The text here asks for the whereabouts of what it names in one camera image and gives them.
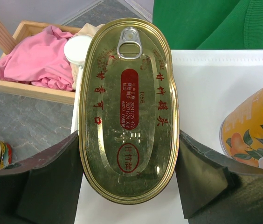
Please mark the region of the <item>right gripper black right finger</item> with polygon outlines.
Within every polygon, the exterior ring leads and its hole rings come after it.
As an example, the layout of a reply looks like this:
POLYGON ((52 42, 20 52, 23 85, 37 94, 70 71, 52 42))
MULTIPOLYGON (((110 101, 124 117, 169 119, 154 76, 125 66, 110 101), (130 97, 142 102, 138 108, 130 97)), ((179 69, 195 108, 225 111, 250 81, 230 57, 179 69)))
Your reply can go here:
POLYGON ((191 224, 263 224, 263 169, 228 158, 184 132, 175 167, 191 224))

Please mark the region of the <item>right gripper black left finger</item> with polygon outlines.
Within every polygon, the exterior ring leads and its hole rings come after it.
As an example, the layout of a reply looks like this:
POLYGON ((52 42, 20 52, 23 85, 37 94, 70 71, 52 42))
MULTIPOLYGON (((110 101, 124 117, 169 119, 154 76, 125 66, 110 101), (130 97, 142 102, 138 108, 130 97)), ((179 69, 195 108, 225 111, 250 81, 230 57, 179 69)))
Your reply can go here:
POLYGON ((72 224, 83 167, 77 132, 0 170, 0 224, 72 224))

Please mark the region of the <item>yellow labelled can white lid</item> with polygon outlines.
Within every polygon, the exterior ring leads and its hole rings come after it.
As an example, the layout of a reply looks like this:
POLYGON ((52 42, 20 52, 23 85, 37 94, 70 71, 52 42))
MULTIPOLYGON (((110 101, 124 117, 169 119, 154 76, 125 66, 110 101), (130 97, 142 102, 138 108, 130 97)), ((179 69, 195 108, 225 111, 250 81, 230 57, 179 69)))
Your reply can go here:
POLYGON ((263 169, 263 88, 224 119, 220 144, 226 156, 263 169))

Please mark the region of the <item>white plastic cube cabinet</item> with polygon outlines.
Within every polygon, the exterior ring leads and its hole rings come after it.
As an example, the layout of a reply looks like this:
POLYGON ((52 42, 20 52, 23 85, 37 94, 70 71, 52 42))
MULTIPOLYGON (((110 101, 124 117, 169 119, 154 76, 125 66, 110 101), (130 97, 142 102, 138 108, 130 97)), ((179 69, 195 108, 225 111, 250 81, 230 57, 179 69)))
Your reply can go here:
MULTIPOLYGON (((224 155, 219 130, 245 99, 263 88, 262 50, 173 50, 180 128, 224 155)), ((184 218, 176 173, 152 200, 120 205, 102 198, 82 180, 77 224, 190 224, 184 218)))

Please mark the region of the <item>pink crumpled cloth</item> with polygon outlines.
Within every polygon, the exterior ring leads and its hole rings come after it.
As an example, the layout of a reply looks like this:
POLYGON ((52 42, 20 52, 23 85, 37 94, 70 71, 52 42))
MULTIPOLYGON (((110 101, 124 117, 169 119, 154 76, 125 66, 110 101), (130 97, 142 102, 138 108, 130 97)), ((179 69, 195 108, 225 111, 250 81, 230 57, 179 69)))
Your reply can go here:
POLYGON ((72 91, 71 67, 64 54, 64 45, 72 36, 48 26, 25 38, 0 59, 0 80, 72 91))

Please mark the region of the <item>wooden clothes rack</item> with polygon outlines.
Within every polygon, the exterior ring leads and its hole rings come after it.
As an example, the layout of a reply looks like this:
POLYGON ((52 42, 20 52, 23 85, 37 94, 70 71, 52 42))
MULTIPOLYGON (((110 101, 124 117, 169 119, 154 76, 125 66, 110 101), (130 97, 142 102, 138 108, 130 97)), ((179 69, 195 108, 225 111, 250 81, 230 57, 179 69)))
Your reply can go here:
POLYGON ((72 105, 72 63, 64 45, 79 28, 22 21, 14 35, 0 22, 0 91, 72 105))

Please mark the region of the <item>beige crumpled cloth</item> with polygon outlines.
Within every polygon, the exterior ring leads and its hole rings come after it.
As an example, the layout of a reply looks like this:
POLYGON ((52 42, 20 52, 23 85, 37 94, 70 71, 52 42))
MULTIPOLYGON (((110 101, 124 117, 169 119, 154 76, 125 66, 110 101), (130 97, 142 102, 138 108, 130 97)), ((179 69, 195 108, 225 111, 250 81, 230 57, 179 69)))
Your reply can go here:
MULTIPOLYGON (((103 26, 104 24, 100 24, 98 26, 91 25, 86 23, 77 33, 74 34, 72 38, 76 38, 76 36, 82 36, 82 38, 78 38, 80 40, 80 44, 78 44, 79 49, 77 50, 77 54, 81 55, 82 58, 82 66, 84 65, 85 57, 90 45, 92 38, 95 33, 103 26)), ((78 65, 70 63, 71 74, 73 78, 72 89, 76 89, 77 83, 77 75, 78 75, 78 65)))

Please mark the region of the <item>green tank top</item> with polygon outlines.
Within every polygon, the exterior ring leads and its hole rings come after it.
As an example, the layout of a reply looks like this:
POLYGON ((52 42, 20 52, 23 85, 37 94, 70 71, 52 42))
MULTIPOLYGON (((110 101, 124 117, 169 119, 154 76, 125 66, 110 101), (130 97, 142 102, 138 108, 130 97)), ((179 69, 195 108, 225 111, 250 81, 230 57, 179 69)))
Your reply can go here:
POLYGON ((263 49, 263 0, 156 0, 170 49, 263 49))

